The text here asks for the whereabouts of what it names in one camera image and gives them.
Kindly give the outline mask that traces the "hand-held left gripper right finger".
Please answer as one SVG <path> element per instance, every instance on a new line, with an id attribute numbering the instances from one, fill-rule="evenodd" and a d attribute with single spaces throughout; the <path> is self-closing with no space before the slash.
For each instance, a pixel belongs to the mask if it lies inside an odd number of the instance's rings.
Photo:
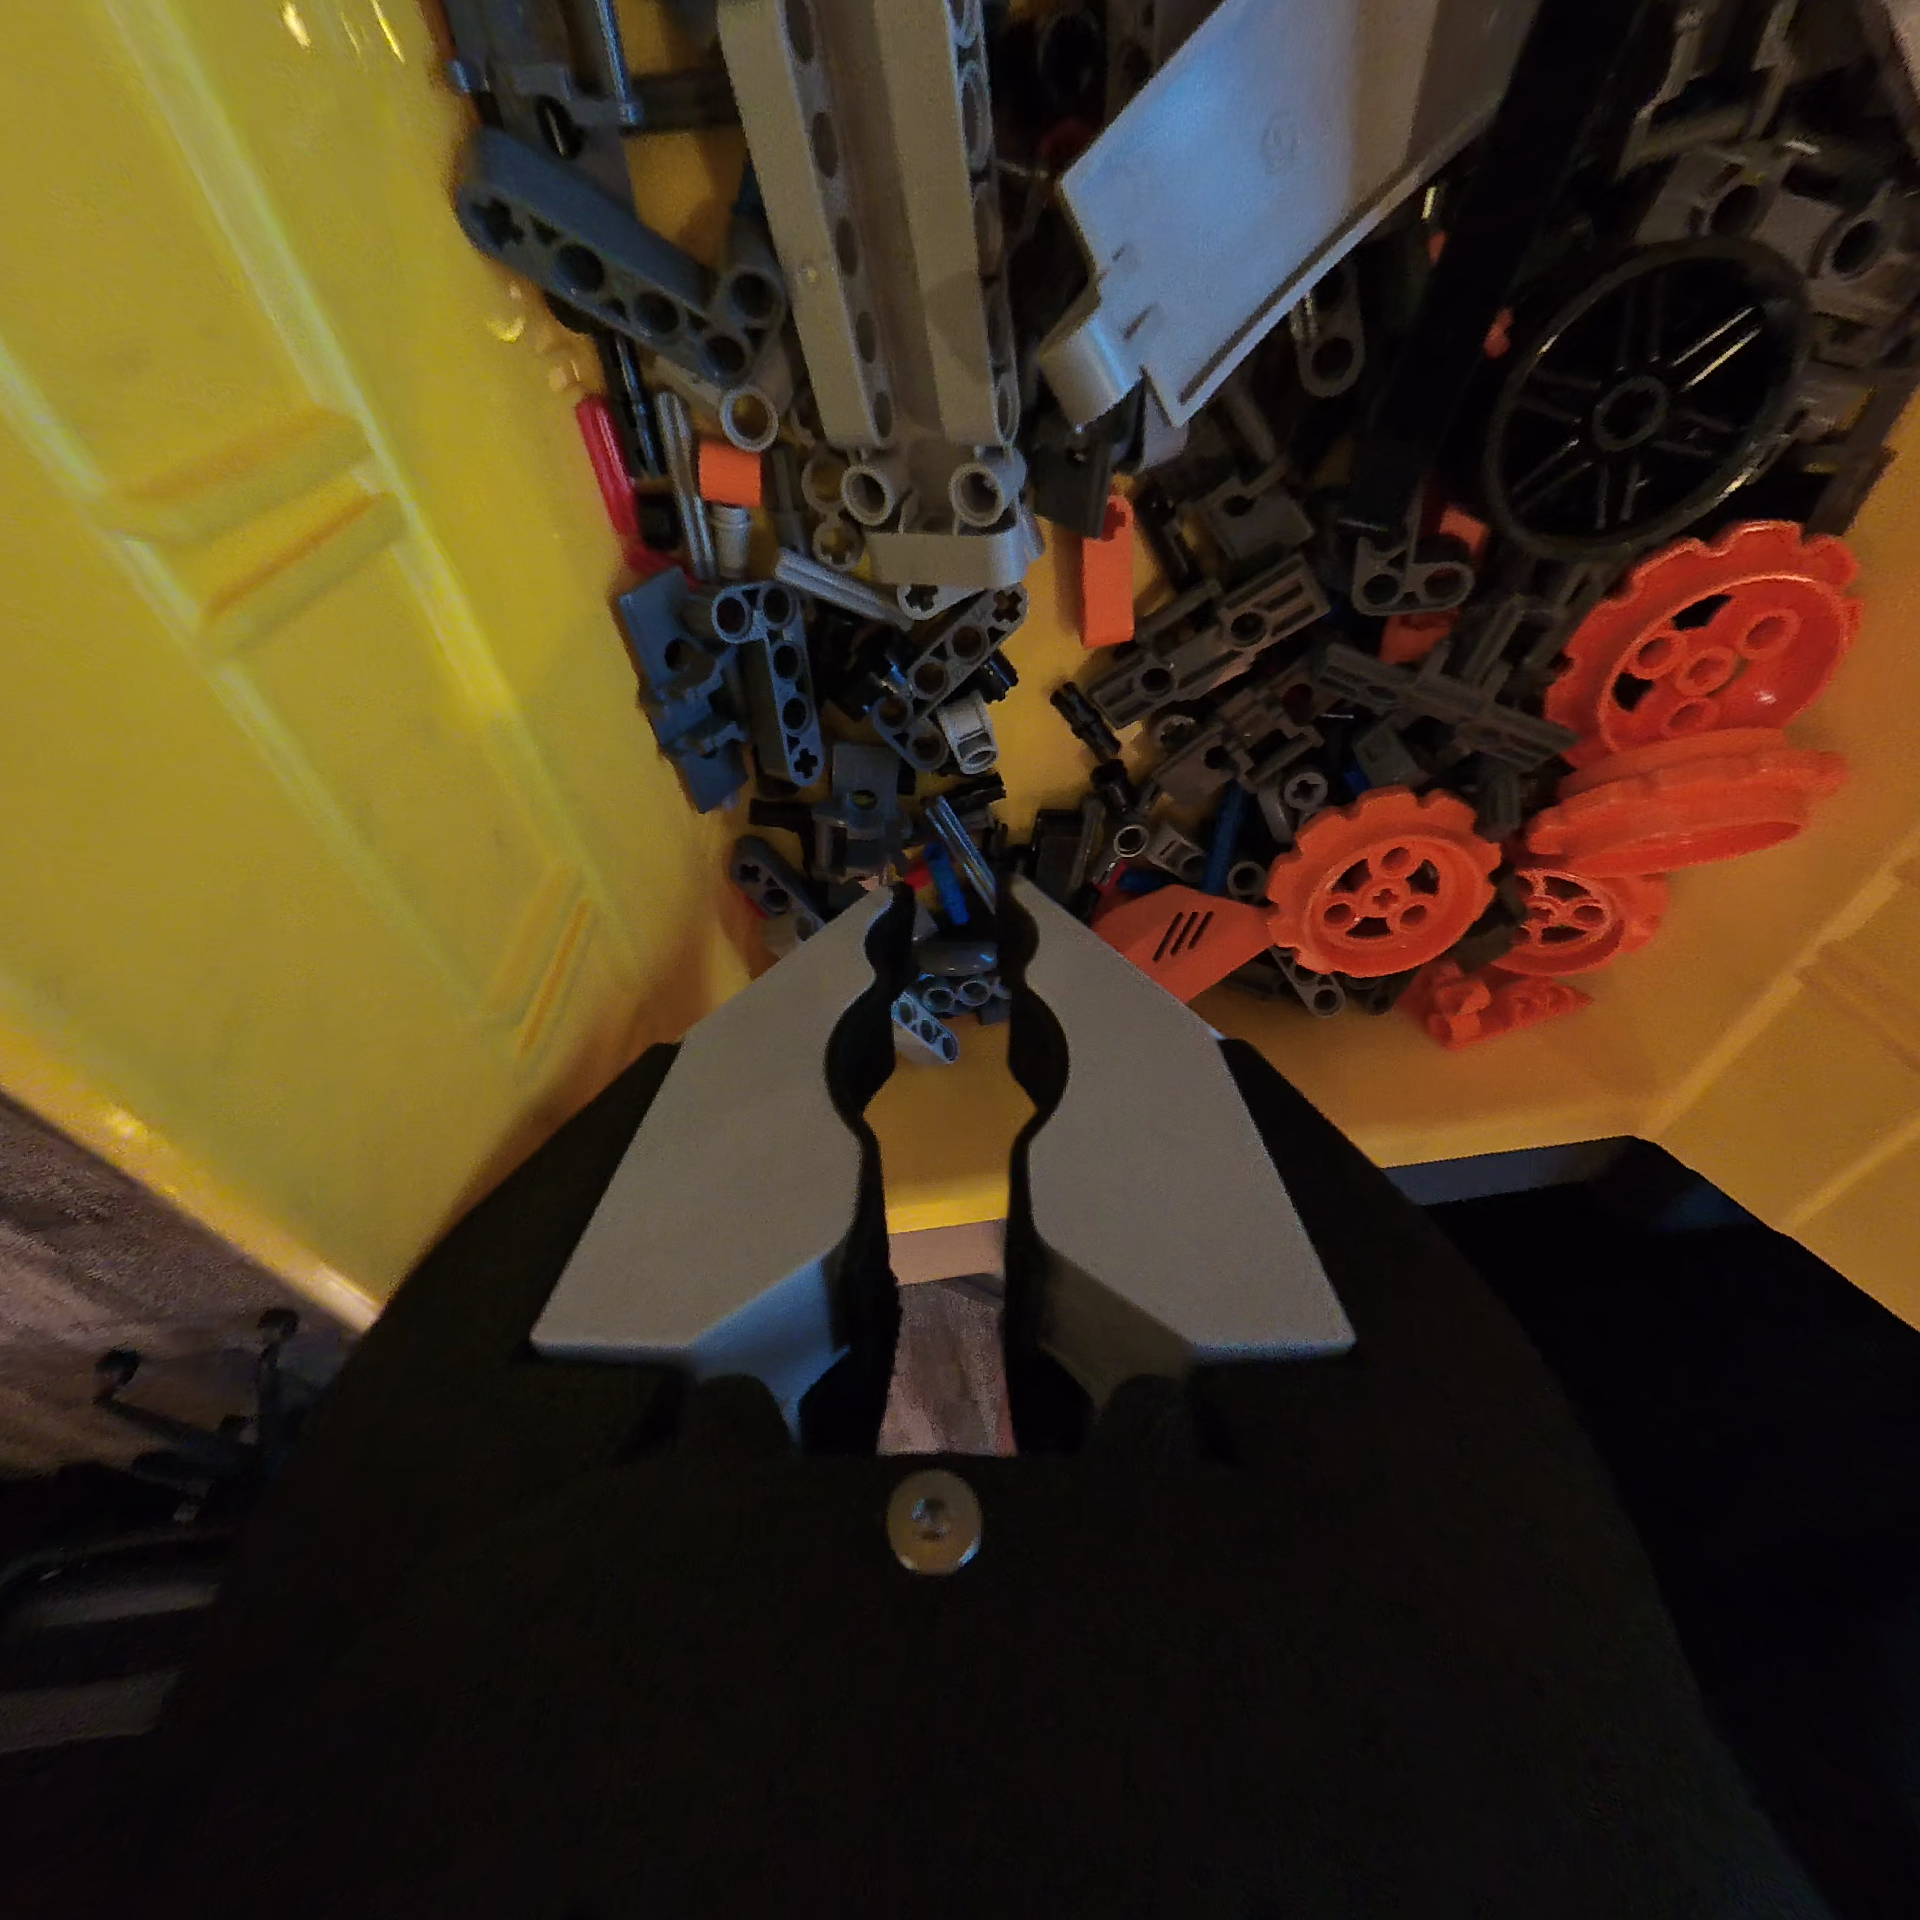
<path id="1" fill-rule="evenodd" d="M 1138 1379 L 1356 1342 L 1220 1036 L 1029 878 L 999 889 L 1010 1159 L 1002 1347 L 1014 1448 L 1072 1451 Z"/>

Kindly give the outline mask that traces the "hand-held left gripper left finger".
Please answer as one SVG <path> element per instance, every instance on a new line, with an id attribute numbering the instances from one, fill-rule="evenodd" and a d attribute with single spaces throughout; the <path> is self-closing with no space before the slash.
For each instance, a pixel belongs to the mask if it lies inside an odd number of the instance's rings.
<path id="1" fill-rule="evenodd" d="M 866 1108 L 917 903 L 875 889 L 698 1023 L 534 1322 L 555 1361 L 751 1376 L 811 1448 L 875 1449 L 901 1330 Z"/>

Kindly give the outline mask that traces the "pile of building parts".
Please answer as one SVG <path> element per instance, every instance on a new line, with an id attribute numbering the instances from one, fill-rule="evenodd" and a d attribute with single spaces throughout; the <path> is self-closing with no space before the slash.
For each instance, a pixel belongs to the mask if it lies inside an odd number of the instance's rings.
<path id="1" fill-rule="evenodd" d="M 744 222 L 779 266 L 717 7 L 671 4 L 703 60 L 642 73 L 616 4 L 442 4 L 448 80 L 476 131 L 579 169 L 709 271 Z M 826 555 L 788 300 L 720 391 L 519 278 L 604 371 L 575 419 L 635 577 L 614 616 L 656 746 L 695 809 L 751 791 L 751 825 L 799 854 L 750 833 L 728 857 L 767 952 L 859 887 L 935 899 L 893 1020 L 951 1060 L 958 1010 L 1007 1016 L 1002 873 L 1091 923 L 1168 886 L 1268 903 L 1316 811 L 1403 785 L 1462 799 L 1499 843 L 1475 926 L 1391 977 L 1271 944 L 1223 983 L 1318 1018 L 1403 1010 L 1451 1049 L 1573 1012 L 1576 977 L 1495 968 L 1515 870 L 1543 865 L 1522 833 L 1576 771 L 1544 692 L 1634 564 L 1741 521 L 1846 542 L 1880 481 L 1915 398 L 1915 4 L 1536 4 L 1491 126 L 1179 426 L 1147 386 L 1072 426 L 1039 348 L 1088 288 L 1060 179 L 1218 4 L 981 7 L 1042 542 L 1019 586 L 896 591 Z M 1759 242 L 1805 284 L 1782 435 L 1683 535 L 1536 561 L 1480 506 L 1495 385 L 1556 298 L 1693 239 Z"/>

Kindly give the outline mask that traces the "yellow plastic bin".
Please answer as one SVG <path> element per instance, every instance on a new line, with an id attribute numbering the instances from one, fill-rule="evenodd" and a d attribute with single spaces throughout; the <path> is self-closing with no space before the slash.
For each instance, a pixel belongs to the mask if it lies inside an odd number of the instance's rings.
<path id="1" fill-rule="evenodd" d="M 762 968 L 613 623 L 587 350 L 451 210 L 421 4 L 4 4 L 4 1091 L 364 1329 Z M 1380 1167 L 1636 1135 L 1915 1318 L 1915 419 L 1791 739 L 1590 1007 L 1196 1003 Z"/>

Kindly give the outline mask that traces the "orange slotted panel piece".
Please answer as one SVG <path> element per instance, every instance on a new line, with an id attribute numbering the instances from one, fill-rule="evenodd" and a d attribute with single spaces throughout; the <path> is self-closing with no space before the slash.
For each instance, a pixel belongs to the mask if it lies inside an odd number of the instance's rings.
<path id="1" fill-rule="evenodd" d="M 1275 916 L 1271 903 L 1168 886 L 1110 903 L 1092 920 L 1092 932 L 1188 1003 L 1259 958 L 1274 944 Z"/>

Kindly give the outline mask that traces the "large orange toothed sprocket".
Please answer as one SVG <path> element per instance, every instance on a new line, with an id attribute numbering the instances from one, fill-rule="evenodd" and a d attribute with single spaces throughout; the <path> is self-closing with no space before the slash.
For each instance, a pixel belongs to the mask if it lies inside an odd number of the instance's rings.
<path id="1" fill-rule="evenodd" d="M 1786 730 L 1832 684 L 1860 603 L 1855 555 L 1787 519 L 1675 539 L 1634 564 L 1564 649 L 1543 702 L 1568 767 L 1716 730 Z"/>

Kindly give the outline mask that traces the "dark grey holed liftarm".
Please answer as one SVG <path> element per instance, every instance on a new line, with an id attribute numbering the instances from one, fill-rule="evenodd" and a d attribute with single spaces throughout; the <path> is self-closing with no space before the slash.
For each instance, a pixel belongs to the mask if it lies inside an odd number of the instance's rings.
<path id="1" fill-rule="evenodd" d="M 575 168 L 500 128 L 468 137 L 454 185 L 478 252 L 720 391 L 750 379 L 784 327 L 784 278 L 755 222 L 733 227 L 709 271 Z"/>

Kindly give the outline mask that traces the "long light grey frame beam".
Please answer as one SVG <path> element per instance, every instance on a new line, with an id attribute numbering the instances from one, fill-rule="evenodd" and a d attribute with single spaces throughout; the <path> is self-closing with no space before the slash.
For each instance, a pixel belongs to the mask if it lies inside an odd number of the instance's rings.
<path id="1" fill-rule="evenodd" d="M 727 2 L 717 39 L 806 376 L 826 555 L 1021 584 L 1021 396 L 979 2 Z"/>

